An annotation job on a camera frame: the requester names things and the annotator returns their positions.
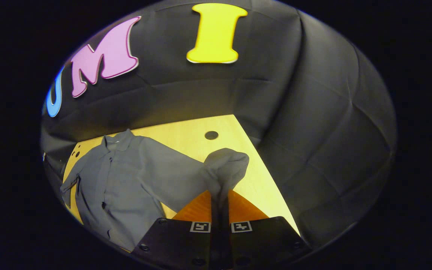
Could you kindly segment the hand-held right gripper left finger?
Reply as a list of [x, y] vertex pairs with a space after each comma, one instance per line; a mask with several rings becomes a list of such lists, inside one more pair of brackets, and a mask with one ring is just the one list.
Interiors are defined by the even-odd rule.
[[209, 270], [213, 201], [204, 191], [172, 218], [158, 218], [131, 255], [160, 270]]

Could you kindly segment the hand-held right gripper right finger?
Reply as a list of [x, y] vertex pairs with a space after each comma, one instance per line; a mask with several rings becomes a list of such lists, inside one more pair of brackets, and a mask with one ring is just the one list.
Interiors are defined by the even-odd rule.
[[233, 190], [220, 217], [220, 265], [225, 270], [277, 270], [312, 252], [284, 217], [269, 217]]

